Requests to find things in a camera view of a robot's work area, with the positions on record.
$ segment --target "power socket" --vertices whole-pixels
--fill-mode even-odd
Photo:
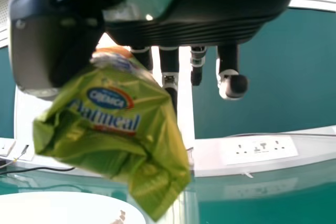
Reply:
[[[226,165],[298,156],[290,136],[228,137],[220,151]]]
[[[12,138],[0,138],[0,156],[7,157],[15,145]]]

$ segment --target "brand logo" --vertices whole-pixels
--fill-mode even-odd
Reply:
[[[122,90],[111,88],[92,88],[87,92],[88,98],[97,106],[105,109],[130,109],[134,103]]]

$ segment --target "wall socket strip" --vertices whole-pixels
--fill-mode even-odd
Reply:
[[[15,145],[12,138],[0,138],[0,156],[7,157]]]
[[[224,164],[243,164],[298,156],[290,136],[229,137],[221,143]]]

